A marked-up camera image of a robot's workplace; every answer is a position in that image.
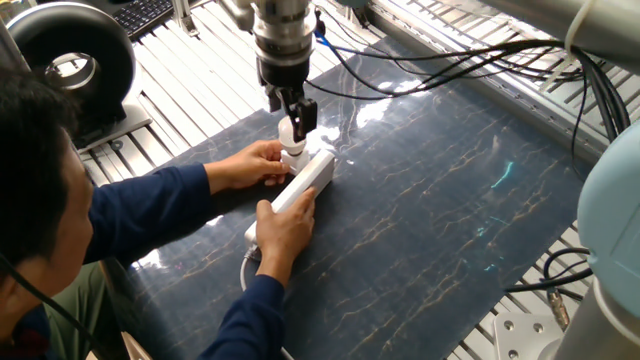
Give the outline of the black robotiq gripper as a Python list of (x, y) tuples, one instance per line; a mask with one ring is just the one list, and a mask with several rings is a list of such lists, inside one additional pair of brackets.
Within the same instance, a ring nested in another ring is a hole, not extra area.
[(303, 84), (310, 71), (310, 52), (295, 56), (257, 53), (257, 73), (268, 100), (268, 110), (284, 108), (293, 127), (293, 140), (299, 143), (317, 127), (318, 105), (304, 96)]

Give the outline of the person's left hand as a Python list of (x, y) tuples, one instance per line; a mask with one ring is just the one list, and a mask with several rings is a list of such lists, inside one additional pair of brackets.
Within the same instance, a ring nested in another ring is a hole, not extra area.
[(266, 186), (282, 184), (290, 166), (281, 161), (278, 140), (259, 140), (238, 153), (206, 165), (211, 194), (227, 189), (243, 189), (261, 181)]

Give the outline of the person's right hand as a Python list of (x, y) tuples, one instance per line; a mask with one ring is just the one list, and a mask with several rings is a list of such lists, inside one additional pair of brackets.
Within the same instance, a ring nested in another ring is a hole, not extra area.
[(257, 204), (256, 240), (261, 252), (257, 275), (272, 277), (287, 286), (296, 258), (312, 237), (315, 195), (315, 188), (307, 189), (281, 213), (274, 212), (267, 200)]

